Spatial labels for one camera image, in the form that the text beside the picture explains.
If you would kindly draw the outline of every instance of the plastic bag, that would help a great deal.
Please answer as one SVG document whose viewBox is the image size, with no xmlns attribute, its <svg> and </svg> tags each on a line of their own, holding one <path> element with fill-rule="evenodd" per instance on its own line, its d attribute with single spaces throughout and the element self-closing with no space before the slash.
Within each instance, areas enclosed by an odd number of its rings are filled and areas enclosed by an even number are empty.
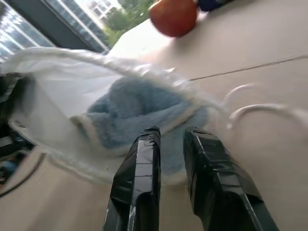
<svg viewBox="0 0 308 231">
<path fill-rule="evenodd" d="M 179 92 L 194 103 L 205 103 L 200 91 L 170 70 L 91 51 L 30 48 L 3 63 L 1 71 L 26 73 L 34 79 L 14 111 L 11 126 L 40 144 L 58 167 L 100 183 L 112 182 L 125 157 L 110 158 L 110 154 L 93 148 L 70 118 L 85 112 L 117 79 L 146 78 Z"/>
</svg>

